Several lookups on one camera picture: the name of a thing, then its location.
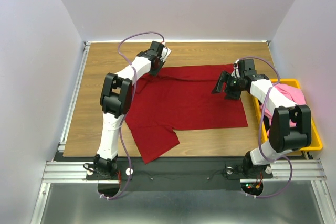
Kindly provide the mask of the red t shirt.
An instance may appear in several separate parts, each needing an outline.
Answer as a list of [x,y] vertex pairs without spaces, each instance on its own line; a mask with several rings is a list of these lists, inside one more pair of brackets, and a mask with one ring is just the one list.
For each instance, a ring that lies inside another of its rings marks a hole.
[[212,93],[222,71],[233,65],[164,67],[137,81],[125,121],[145,164],[179,145],[175,130],[247,127],[240,100]]

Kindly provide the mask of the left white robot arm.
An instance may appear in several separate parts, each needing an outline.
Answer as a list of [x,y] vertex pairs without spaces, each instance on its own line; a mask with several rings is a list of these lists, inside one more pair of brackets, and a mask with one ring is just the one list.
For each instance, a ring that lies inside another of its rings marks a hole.
[[171,50],[162,53],[147,50],[139,53],[130,65],[105,77],[100,97],[103,126],[99,148],[89,170],[110,179],[117,174],[119,129],[128,113],[136,82],[145,74],[155,75],[165,64]]

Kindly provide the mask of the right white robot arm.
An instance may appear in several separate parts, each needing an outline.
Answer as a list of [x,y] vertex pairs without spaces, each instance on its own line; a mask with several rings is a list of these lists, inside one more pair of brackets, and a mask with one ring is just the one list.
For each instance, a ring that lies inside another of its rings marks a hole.
[[241,165],[244,175],[253,177],[283,155],[310,146],[310,108],[288,99],[266,75],[253,71],[250,75],[236,77],[223,70],[212,92],[221,91],[229,100],[238,100],[241,92],[247,91],[261,103],[262,115],[265,111],[271,114],[268,140],[245,154]]

